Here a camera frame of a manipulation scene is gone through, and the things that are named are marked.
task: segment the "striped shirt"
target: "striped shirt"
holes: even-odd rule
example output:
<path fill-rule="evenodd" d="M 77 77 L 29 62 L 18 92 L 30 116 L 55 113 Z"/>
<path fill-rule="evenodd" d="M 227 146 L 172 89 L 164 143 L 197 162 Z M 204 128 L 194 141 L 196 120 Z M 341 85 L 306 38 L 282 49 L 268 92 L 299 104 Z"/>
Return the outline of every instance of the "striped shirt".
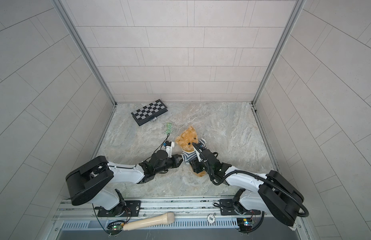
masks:
<path fill-rule="evenodd" d="M 201 143 L 203 147 L 206 147 L 206 141 L 203 138 L 199 139 L 199 143 Z M 182 152 L 182 158 L 185 163 L 189 164 L 190 161 L 194 160 L 197 157 L 198 156 L 196 155 L 195 150 L 193 150 L 192 152 L 186 152 L 186 151 Z"/>

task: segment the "marble surface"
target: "marble surface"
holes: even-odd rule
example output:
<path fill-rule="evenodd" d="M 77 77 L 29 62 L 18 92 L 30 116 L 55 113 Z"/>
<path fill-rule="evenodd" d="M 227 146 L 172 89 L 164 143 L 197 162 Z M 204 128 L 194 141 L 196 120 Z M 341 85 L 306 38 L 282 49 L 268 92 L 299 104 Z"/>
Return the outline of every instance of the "marble surface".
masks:
<path fill-rule="evenodd" d="M 170 141 L 192 125 L 207 148 L 218 152 L 221 162 L 242 170 L 268 173 L 273 169 L 249 103 L 165 103 L 168 112 L 155 122 L 138 126 L 130 114 L 146 104 L 119 104 L 98 151 L 108 161 L 138 164 L 150 157 L 164 141 L 165 123 L 173 123 Z M 179 146 L 172 154 L 181 153 Z M 145 184 L 111 183 L 124 197 L 234 195 L 235 186 L 213 185 L 208 176 L 196 176 L 190 165 L 182 163 L 166 174 L 157 174 Z"/>

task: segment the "black mounting plate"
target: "black mounting plate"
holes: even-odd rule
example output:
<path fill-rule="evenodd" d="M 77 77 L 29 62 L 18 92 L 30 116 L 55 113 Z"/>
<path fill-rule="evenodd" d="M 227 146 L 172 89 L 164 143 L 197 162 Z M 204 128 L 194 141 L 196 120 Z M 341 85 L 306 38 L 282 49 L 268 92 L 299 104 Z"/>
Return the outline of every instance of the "black mounting plate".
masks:
<path fill-rule="evenodd" d="M 221 206 L 224 206 L 226 208 L 229 208 L 229 209 L 226 209 L 226 208 L 220 208 L 220 214 L 222 216 L 228 216 L 228 215 L 241 215 L 241 214 L 237 214 L 236 211 L 234 210 L 234 205 L 232 203 L 232 199 L 220 199 L 219 200 L 219 204 Z M 259 211 L 259 210 L 248 210 L 245 214 L 243 215 L 252 215 L 252 211 L 254 212 L 254 215 L 260 215 L 262 212 Z"/>
<path fill-rule="evenodd" d="M 129 217 L 139 216 L 140 204 L 141 204 L 141 201 L 139 200 L 125 201 L 125 207 L 129 208 L 129 210 L 127 209 Z M 105 209 L 99 209 L 97 216 L 98 217 L 114 217 L 112 216 L 110 211 L 105 210 Z M 127 212 L 124 211 L 119 217 L 127 217 Z"/>

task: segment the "folding chess box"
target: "folding chess box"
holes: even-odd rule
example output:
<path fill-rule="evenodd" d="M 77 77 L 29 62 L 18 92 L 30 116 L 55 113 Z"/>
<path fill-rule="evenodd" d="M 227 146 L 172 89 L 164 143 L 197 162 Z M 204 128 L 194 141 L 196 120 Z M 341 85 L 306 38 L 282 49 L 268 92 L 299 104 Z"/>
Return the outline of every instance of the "folding chess box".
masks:
<path fill-rule="evenodd" d="M 159 99 L 132 112 L 131 114 L 137 124 L 141 126 L 152 118 L 157 117 L 167 111 L 167 106 Z"/>

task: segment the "green object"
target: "green object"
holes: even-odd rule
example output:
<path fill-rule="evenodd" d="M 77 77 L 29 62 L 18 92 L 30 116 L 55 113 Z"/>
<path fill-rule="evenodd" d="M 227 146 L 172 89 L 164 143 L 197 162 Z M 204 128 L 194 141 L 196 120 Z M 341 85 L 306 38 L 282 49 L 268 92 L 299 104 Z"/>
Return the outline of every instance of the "green object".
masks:
<path fill-rule="evenodd" d="M 167 122 L 167 123 L 165 124 L 165 128 L 166 128 L 166 130 L 165 130 L 165 134 L 172 133 L 172 123 L 171 123 L 171 122 Z"/>

